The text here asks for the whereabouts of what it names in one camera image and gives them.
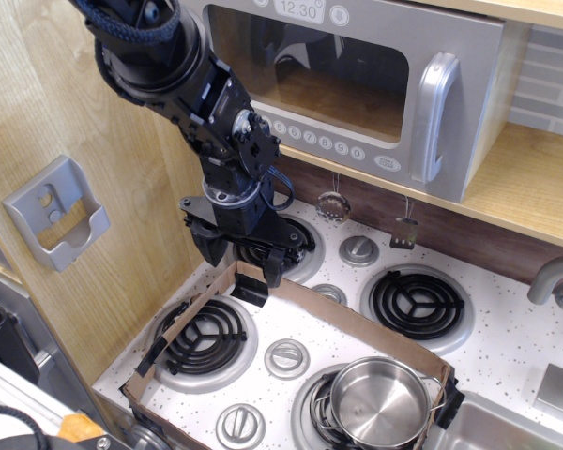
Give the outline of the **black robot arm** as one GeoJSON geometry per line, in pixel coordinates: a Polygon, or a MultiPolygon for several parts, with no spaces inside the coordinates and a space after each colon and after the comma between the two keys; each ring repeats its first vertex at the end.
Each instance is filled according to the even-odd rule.
{"type": "Polygon", "coordinates": [[[259,252],[271,287],[302,260],[305,235],[274,201],[280,142],[232,69],[211,50],[200,19],[176,1],[79,1],[103,80],[124,100],[177,126],[198,156],[203,195],[187,197],[195,246],[212,265],[229,244],[259,252]]]}

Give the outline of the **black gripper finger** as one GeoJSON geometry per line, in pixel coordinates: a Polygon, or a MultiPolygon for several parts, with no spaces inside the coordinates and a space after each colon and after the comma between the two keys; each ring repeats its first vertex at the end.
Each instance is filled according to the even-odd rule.
{"type": "Polygon", "coordinates": [[[263,262],[263,274],[265,276],[266,285],[269,288],[277,288],[280,286],[285,252],[282,248],[273,247],[267,254],[263,262]]]}
{"type": "Polygon", "coordinates": [[[207,263],[217,266],[227,249],[227,241],[222,234],[204,223],[192,223],[190,232],[194,245],[207,263]]]}

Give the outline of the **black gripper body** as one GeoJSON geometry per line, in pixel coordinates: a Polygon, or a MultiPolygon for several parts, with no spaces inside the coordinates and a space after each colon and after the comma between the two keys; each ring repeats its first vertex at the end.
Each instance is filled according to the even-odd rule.
{"type": "Polygon", "coordinates": [[[228,241],[281,248],[305,245],[306,234],[278,214],[273,200],[273,184],[266,180],[236,197],[206,187],[203,196],[185,197],[179,207],[186,213],[194,241],[205,248],[228,241]]]}

